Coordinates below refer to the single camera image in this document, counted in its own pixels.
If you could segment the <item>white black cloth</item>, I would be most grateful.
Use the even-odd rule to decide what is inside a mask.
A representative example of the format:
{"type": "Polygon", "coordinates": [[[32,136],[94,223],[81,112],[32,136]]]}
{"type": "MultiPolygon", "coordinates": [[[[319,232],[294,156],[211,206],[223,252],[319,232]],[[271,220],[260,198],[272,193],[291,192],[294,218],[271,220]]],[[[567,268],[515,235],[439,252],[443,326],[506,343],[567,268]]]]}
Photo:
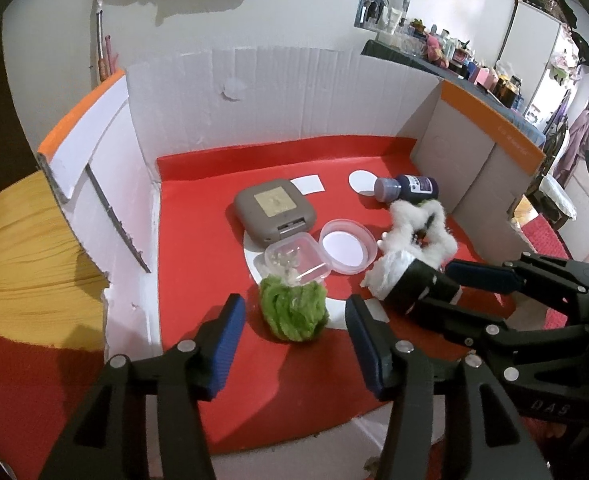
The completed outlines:
{"type": "Polygon", "coordinates": [[[407,314],[420,300],[457,304],[462,295],[460,285],[406,250],[380,257],[360,286],[399,314],[407,314]]]}

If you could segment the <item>white fluffy star scrunchie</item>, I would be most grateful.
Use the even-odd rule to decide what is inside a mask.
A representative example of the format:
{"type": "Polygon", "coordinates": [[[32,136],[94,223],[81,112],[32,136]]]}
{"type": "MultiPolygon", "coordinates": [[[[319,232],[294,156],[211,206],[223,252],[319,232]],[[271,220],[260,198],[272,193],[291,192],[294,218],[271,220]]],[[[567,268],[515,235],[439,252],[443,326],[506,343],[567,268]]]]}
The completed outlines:
{"type": "Polygon", "coordinates": [[[458,243],[447,229],[441,203],[439,207],[425,209],[406,200],[395,200],[389,212],[391,229],[383,232],[377,242],[384,255],[405,250],[436,270],[456,256],[458,243]]]}

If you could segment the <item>large green fuzzy scrunchie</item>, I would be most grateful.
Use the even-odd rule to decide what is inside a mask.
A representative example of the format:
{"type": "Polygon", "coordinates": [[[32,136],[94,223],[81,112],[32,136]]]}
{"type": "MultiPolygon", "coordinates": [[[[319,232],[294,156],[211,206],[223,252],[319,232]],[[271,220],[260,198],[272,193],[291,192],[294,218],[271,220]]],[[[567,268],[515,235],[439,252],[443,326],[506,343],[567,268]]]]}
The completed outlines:
{"type": "Polygon", "coordinates": [[[278,276],[260,283],[260,307],[272,334],[283,341],[317,338],[329,321],[327,289],[323,283],[290,286],[278,276]]]}

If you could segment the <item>clear small plastic box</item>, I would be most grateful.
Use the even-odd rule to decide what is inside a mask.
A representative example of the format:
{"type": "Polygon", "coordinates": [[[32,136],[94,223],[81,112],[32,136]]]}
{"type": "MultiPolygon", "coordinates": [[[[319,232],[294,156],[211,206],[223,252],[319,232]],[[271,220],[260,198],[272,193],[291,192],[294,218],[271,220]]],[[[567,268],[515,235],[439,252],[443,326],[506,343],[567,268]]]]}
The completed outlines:
{"type": "Polygon", "coordinates": [[[323,282],[331,273],[331,264],[315,238],[296,233],[271,244],[264,252],[270,275],[279,276],[289,286],[323,282]]]}

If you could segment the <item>red knitted table mat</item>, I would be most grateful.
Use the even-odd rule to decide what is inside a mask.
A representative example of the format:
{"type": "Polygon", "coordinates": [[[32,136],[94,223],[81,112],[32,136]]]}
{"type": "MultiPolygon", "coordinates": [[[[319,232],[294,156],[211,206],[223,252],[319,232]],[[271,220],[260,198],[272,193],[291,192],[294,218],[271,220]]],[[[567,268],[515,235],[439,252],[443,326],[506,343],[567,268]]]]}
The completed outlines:
{"type": "MultiPolygon", "coordinates": [[[[226,209],[163,212],[161,335],[192,333],[229,292],[248,300],[225,390],[201,414],[221,479],[359,479],[389,410],[367,391],[342,330],[312,344],[268,333],[226,209]]],[[[97,378],[106,282],[58,212],[0,222],[0,458],[34,479],[97,378]]]]}

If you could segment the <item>clear round lid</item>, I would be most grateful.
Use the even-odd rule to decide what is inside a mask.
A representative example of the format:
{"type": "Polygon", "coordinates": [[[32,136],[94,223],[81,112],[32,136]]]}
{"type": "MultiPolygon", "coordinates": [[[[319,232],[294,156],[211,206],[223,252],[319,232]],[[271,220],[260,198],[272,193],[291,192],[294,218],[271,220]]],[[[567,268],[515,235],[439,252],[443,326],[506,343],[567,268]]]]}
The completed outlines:
{"type": "Polygon", "coordinates": [[[349,219],[327,222],[319,233],[319,244],[334,272],[343,275],[364,272],[375,261],[379,250],[366,226],[349,219]]]}

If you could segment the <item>dark purple bottle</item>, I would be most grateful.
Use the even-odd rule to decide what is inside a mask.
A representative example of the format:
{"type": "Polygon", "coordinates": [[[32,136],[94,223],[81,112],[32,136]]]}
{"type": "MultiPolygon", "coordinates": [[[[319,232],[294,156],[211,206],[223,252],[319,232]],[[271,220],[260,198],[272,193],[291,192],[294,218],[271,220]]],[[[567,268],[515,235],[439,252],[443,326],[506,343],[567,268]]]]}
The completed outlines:
{"type": "Polygon", "coordinates": [[[406,200],[420,204],[425,200],[439,198],[439,185],[430,177],[400,174],[395,178],[378,178],[373,187],[373,196],[379,203],[390,204],[395,200],[406,200]]]}

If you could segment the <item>red felt box liner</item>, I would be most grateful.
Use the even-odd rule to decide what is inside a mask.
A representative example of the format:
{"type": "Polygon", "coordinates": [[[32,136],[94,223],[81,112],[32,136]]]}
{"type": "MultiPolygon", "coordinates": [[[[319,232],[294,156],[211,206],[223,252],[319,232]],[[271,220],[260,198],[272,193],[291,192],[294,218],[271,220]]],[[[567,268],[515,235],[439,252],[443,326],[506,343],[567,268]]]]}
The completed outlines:
{"type": "Polygon", "coordinates": [[[387,136],[322,136],[158,159],[163,346],[195,333],[230,294],[247,305],[227,384],[200,408],[213,453],[309,437],[378,408],[342,327],[345,300],[360,292],[361,278],[334,272],[318,239],[323,226],[337,219],[358,222],[373,235],[387,230],[387,209],[354,191],[349,175],[410,174],[414,145],[387,136]],[[307,235],[267,252],[248,237],[234,200],[245,188],[273,180],[299,183],[317,217],[307,235]],[[318,337],[292,342],[272,333],[260,307],[260,284],[270,274],[326,288],[329,322],[318,337]]]}

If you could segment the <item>orange white cardboard box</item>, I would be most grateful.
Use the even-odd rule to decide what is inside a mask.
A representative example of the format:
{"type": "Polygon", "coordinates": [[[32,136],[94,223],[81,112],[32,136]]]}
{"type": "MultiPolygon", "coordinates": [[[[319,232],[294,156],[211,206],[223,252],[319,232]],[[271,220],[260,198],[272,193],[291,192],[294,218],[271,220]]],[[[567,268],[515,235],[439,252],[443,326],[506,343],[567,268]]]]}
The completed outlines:
{"type": "Polygon", "coordinates": [[[352,51],[237,48],[139,63],[99,84],[37,158],[108,278],[107,365],[60,434],[46,479],[360,479],[387,405],[345,325],[358,278],[331,276],[308,344],[268,331],[260,244],[238,192],[267,181],[316,212],[390,226],[367,176],[436,180],[461,246],[527,249],[509,216],[544,155],[468,91],[352,51]]]}

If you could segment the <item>grey square case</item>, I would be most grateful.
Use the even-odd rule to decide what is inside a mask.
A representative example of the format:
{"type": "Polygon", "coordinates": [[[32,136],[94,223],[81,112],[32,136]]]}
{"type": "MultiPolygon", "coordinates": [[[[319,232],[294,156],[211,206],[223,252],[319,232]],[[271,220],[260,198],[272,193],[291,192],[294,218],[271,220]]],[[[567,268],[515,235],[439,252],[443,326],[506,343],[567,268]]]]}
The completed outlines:
{"type": "Polygon", "coordinates": [[[311,202],[286,179],[244,188],[235,196],[234,208],[244,231],[263,248],[308,232],[317,219],[311,202]]]}

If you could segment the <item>white tall cabinet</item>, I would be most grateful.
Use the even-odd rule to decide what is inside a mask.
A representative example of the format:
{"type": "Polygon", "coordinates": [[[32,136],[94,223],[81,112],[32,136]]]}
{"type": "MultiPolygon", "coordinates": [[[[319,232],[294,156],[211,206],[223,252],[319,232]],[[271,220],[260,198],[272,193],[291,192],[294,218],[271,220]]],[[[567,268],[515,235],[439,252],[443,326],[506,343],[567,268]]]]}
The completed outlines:
{"type": "Polygon", "coordinates": [[[576,26],[565,0],[515,0],[495,70],[520,81],[520,110],[532,103],[563,32],[576,26]]]}

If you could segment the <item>dark cloth side table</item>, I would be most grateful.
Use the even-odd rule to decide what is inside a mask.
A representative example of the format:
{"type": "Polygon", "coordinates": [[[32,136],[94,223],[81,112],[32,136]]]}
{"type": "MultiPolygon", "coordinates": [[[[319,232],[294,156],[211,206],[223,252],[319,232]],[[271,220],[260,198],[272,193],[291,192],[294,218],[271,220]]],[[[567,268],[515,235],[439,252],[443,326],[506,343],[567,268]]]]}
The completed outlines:
{"type": "Polygon", "coordinates": [[[533,125],[527,122],[520,114],[505,107],[505,105],[501,104],[495,96],[491,96],[491,93],[487,90],[481,90],[478,86],[459,77],[451,70],[437,67],[422,58],[403,53],[400,50],[389,47],[386,44],[381,44],[381,42],[375,40],[368,40],[360,54],[408,66],[415,70],[421,70],[421,72],[448,80],[452,84],[456,84],[456,86],[481,100],[484,104],[495,110],[496,113],[503,116],[503,118],[506,118],[508,122],[511,122],[512,125],[516,126],[530,141],[532,141],[537,148],[542,148],[545,144],[545,136],[533,125]]]}

